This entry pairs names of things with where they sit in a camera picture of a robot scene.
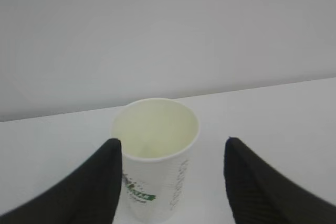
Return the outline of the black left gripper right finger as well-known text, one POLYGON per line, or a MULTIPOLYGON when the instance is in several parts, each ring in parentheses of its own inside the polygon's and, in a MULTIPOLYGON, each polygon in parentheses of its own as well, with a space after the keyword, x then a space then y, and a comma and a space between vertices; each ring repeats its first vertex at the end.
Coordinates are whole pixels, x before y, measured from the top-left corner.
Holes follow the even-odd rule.
POLYGON ((223 176, 235 223, 335 223, 335 206, 295 184, 239 138, 225 143, 223 176))

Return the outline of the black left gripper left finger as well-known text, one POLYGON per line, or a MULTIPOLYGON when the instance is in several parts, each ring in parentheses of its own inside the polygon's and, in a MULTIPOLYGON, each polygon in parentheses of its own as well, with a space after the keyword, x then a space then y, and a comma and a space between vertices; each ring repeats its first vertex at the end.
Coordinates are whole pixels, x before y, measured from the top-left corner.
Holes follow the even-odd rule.
POLYGON ((107 140, 49 190, 1 216, 1 223, 113 223, 122 185, 121 143, 107 140))

